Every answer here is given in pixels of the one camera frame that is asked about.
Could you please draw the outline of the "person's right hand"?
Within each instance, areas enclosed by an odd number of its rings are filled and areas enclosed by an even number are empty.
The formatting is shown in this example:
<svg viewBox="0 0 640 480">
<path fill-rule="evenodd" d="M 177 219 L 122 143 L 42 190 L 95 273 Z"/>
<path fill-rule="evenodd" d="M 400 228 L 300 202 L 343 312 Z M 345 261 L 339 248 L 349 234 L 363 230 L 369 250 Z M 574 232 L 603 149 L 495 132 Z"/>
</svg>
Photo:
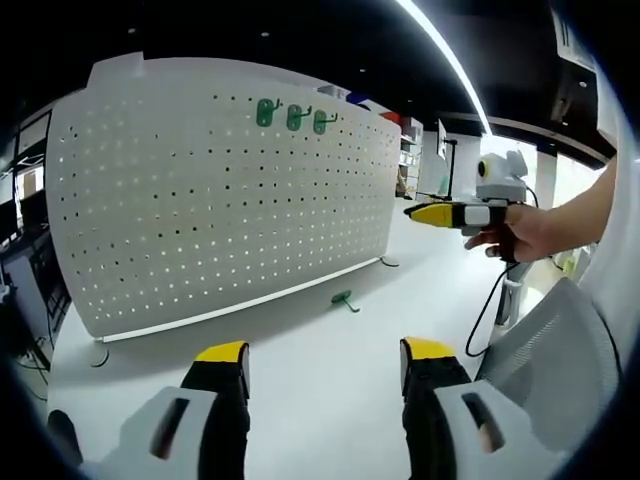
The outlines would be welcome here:
<svg viewBox="0 0 640 480">
<path fill-rule="evenodd" d="M 550 211 L 526 205 L 511 205 L 502 224 L 485 227 L 464 244 L 466 250 L 486 245 L 488 257 L 499 257 L 506 250 L 517 262 L 532 262 L 550 252 L 546 239 Z"/>
</svg>

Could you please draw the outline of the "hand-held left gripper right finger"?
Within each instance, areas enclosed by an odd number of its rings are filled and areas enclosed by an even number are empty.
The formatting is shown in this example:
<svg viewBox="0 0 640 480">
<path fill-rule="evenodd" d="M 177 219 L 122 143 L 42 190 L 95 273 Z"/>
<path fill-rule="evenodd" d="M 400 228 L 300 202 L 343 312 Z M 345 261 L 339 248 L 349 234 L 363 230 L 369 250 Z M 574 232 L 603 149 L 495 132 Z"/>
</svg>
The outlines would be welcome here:
<svg viewBox="0 0 640 480">
<path fill-rule="evenodd" d="M 403 427 L 412 479 L 538 479 L 540 443 L 528 415 L 453 349 L 400 340 Z"/>
</svg>

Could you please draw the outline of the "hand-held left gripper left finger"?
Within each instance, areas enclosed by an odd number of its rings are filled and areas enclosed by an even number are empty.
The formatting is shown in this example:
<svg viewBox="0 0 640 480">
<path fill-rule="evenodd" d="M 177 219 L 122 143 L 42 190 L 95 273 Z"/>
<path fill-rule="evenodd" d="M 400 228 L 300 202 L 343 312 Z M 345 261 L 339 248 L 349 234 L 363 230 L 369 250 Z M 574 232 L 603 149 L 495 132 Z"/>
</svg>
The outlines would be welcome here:
<svg viewBox="0 0 640 480">
<path fill-rule="evenodd" d="M 249 398 L 249 343 L 205 349 L 123 423 L 115 477 L 243 479 Z"/>
</svg>

